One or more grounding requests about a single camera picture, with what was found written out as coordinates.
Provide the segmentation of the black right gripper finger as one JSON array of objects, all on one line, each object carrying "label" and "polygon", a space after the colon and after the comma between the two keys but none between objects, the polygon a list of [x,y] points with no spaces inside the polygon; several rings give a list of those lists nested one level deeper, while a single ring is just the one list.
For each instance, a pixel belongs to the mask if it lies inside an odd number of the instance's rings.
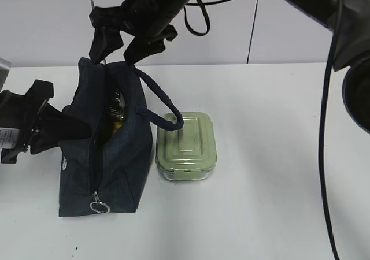
[{"label": "black right gripper finger", "polygon": [[123,56],[128,65],[134,65],[151,55],[162,53],[165,50],[165,38],[141,39],[135,37],[125,50]]},{"label": "black right gripper finger", "polygon": [[120,31],[111,28],[96,28],[89,57],[93,64],[103,61],[112,52],[124,45]]}]

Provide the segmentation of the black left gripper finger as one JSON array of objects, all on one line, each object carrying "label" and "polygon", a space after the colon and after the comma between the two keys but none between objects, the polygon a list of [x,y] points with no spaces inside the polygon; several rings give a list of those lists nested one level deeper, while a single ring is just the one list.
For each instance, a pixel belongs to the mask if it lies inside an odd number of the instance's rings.
[{"label": "black left gripper finger", "polygon": [[85,122],[60,112],[49,103],[43,110],[43,136],[55,140],[87,139],[91,127]]},{"label": "black left gripper finger", "polygon": [[34,135],[29,143],[31,155],[58,147],[58,139],[48,134]]}]

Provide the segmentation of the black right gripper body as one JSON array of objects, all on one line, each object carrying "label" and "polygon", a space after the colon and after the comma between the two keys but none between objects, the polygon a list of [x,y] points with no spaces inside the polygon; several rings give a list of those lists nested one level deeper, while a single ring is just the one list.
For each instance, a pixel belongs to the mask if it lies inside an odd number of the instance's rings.
[{"label": "black right gripper body", "polygon": [[[104,34],[110,32],[113,37],[124,31],[140,40],[153,42],[161,39],[173,41],[177,31],[171,21],[186,8],[189,0],[124,0],[114,7],[94,7],[89,15],[94,27],[94,42],[101,42]],[[205,22],[208,13],[202,0],[197,0]]]}]

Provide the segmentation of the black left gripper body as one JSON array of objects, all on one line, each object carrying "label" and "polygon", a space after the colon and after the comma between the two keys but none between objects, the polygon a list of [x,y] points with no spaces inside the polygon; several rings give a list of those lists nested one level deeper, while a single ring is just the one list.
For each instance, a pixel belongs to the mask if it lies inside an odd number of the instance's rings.
[{"label": "black left gripper body", "polygon": [[1,163],[15,164],[19,153],[30,151],[32,137],[43,134],[43,110],[53,97],[53,83],[43,80],[35,80],[24,95],[1,92]]}]

